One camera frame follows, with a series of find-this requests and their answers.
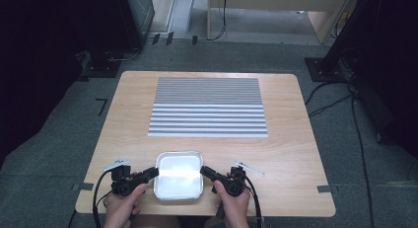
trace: black tape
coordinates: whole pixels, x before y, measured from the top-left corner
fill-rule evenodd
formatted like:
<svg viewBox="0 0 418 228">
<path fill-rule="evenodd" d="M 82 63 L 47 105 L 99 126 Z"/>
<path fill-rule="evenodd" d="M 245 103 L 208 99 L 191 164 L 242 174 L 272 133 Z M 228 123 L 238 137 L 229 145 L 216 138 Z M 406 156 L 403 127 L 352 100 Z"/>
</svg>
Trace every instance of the black tape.
<svg viewBox="0 0 418 228">
<path fill-rule="evenodd" d="M 172 44 L 172 42 L 173 42 L 173 36 L 174 36 L 174 32 L 169 33 L 169 36 L 167 37 L 167 43 L 166 43 L 166 45 Z"/>
<path fill-rule="evenodd" d="M 317 192 L 319 193 L 322 193 L 322 192 L 331 192 L 333 194 L 339 193 L 337 186 L 318 186 L 316 188 L 317 188 Z"/>
<path fill-rule="evenodd" d="M 156 44 L 156 43 L 158 43 L 158 40 L 160 39 L 160 34 L 156 34 L 155 36 L 154 36 L 154 39 L 153 39 L 153 44 Z"/>
<path fill-rule="evenodd" d="M 197 44 L 197 36 L 193 36 L 193 40 L 191 41 L 192 45 L 196 45 Z"/>
<path fill-rule="evenodd" d="M 71 190 L 92 190 L 93 186 L 94 184 L 89 183 L 74 184 Z"/>
</svg>

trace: white container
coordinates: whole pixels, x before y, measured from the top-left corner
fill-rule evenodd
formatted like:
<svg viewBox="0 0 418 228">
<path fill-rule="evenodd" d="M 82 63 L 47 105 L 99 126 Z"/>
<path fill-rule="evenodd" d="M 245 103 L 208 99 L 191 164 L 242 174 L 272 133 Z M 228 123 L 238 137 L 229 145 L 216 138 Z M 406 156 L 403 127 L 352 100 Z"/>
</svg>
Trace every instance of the white container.
<svg viewBox="0 0 418 228">
<path fill-rule="evenodd" d="M 154 194 L 160 200 L 197 199 L 203 192 L 200 153 L 165 152 L 157 159 L 160 174 L 154 179 Z"/>
</svg>

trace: wooden desk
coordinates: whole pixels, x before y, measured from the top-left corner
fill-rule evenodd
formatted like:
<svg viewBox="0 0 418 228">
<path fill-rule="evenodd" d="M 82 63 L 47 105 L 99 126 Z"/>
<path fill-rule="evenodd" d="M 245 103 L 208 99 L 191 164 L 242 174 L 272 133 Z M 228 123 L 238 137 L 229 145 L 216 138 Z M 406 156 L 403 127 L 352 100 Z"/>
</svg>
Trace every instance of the wooden desk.
<svg viewBox="0 0 418 228">
<path fill-rule="evenodd" d="M 171 137 L 149 136 L 160 77 L 256 79 L 265 114 L 268 137 Z M 327 180 L 298 80 L 291 74 L 132 72 L 123 73 L 111 103 L 85 183 L 95 184 L 103 169 L 114 160 L 127 158 L 133 171 L 155 166 L 167 151 L 198 151 L 206 166 L 227 173 L 236 159 L 265 172 L 247 172 L 258 193 L 264 216 L 332 216 L 335 207 L 329 192 L 318 192 Z M 98 197 L 109 191 L 104 177 Z M 149 183 L 141 197 L 142 214 L 214 215 L 219 196 L 205 179 L 197 200 L 159 201 Z M 82 190 L 76 209 L 92 212 L 93 192 Z M 105 212 L 101 205 L 99 212 Z M 248 215 L 254 216 L 253 200 Z"/>
<path fill-rule="evenodd" d="M 324 43 L 349 2 L 350 0 L 227 0 L 227 8 L 309 11 L 308 16 L 316 36 L 319 42 Z M 223 7 L 224 0 L 208 0 L 208 38 L 211 38 L 211 9 Z"/>
</svg>

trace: person's right hand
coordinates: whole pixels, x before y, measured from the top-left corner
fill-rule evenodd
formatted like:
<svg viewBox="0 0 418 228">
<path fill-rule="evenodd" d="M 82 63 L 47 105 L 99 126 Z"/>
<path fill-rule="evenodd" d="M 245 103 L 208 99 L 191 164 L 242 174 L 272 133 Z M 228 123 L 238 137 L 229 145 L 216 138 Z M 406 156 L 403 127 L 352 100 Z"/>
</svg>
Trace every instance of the person's right hand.
<svg viewBox="0 0 418 228">
<path fill-rule="evenodd" d="M 221 197 L 225 211 L 225 224 L 228 228 L 247 228 L 246 212 L 249 203 L 249 191 L 244 189 L 239 196 L 231 196 L 221 182 L 215 181 L 215 189 Z"/>
</svg>

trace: table top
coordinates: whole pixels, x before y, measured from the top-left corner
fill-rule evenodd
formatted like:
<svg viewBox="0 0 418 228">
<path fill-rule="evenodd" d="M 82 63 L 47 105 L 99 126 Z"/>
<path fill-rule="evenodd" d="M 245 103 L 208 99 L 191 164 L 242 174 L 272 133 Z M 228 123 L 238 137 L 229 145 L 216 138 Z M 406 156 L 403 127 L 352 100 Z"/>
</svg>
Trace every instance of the table top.
<svg viewBox="0 0 418 228">
<path fill-rule="evenodd" d="M 266 134 L 261 136 L 150 136 L 150 120 L 162 79 L 252 79 L 259 86 Z M 247 171 L 256 189 L 263 216 L 329 217 L 335 213 L 330 192 L 317 187 L 328 182 L 316 147 L 311 123 L 296 76 L 292 74 L 152 72 L 127 71 L 120 78 L 85 183 L 97 183 L 104 167 L 117 159 L 128 159 L 132 171 L 156 166 L 160 154 L 197 151 L 203 164 L 226 174 L 244 162 L 265 177 Z M 98 197 L 110 190 L 110 175 L 102 180 Z M 161 201 L 153 181 L 141 196 L 142 214 L 209 215 L 216 213 L 220 198 L 204 179 L 204 190 L 196 200 Z M 92 212 L 94 190 L 81 190 L 76 209 Z M 105 208 L 100 204 L 99 212 Z M 248 215 L 254 216 L 250 199 Z"/>
</svg>

